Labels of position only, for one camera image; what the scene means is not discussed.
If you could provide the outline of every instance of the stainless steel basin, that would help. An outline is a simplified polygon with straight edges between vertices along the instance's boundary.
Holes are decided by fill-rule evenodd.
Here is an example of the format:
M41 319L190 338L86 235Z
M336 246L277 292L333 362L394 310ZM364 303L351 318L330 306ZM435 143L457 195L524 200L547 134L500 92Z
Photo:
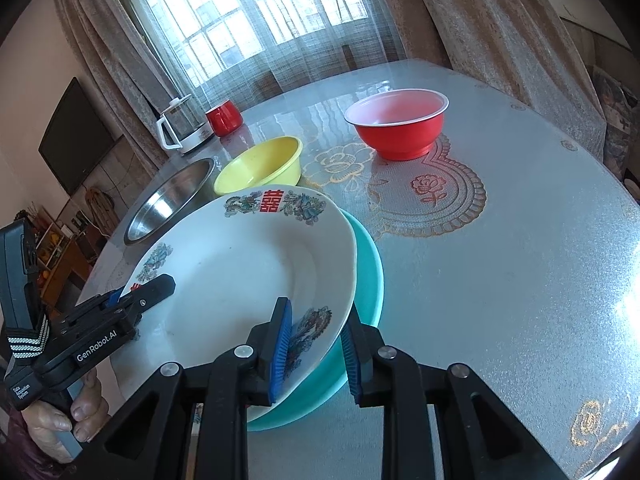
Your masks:
M178 221L215 199L214 163L203 158L183 168L160 186L132 218L124 243L137 244L164 234Z

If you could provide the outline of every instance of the metal screw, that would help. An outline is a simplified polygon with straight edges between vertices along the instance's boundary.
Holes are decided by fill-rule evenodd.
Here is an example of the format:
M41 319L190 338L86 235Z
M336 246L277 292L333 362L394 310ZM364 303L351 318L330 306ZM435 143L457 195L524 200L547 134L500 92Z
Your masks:
M160 367L160 373L165 377L171 377L180 371L178 363L164 363Z
M249 345L240 345L240 346L237 346L236 349L234 350L234 354L236 354L236 357L242 357L244 359L246 359L247 357L251 357L253 353L254 353L254 349L251 348Z
M451 367L451 373L459 379L466 379L467 377L469 377L471 370L469 370L469 367L467 365L457 363Z
M398 355L398 350L392 346L381 346L378 348L378 355L383 359L393 359Z

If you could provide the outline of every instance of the yellow bowl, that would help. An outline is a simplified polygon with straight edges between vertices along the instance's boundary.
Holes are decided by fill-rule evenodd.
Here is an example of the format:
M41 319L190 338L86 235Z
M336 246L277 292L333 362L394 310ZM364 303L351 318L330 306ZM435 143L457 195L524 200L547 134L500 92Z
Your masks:
M265 184L289 184L300 180L302 141L297 137L276 137L236 156L220 172L213 185L218 195Z

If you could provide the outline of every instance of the red cup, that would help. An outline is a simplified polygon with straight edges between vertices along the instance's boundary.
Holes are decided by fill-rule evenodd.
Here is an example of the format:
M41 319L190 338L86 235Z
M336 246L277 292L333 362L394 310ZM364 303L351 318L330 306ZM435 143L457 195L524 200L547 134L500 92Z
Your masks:
M354 103L344 119L383 158L411 160L429 153L448 106L447 97L435 90L391 90Z
M206 116L213 132L219 137L236 131L244 122L238 109L229 100L209 110Z

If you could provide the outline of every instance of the human hand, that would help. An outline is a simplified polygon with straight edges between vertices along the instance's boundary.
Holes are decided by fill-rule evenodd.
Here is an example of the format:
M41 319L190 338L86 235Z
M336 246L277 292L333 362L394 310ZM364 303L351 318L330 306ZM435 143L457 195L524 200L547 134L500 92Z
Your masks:
M84 386L71 404L71 415L76 421L73 428L78 442L90 441L109 420L109 405L102 396L102 385L95 368L82 376ZM68 417L50 404L37 400L22 411L29 435L44 453L60 463L72 458L56 436L57 431L71 431Z

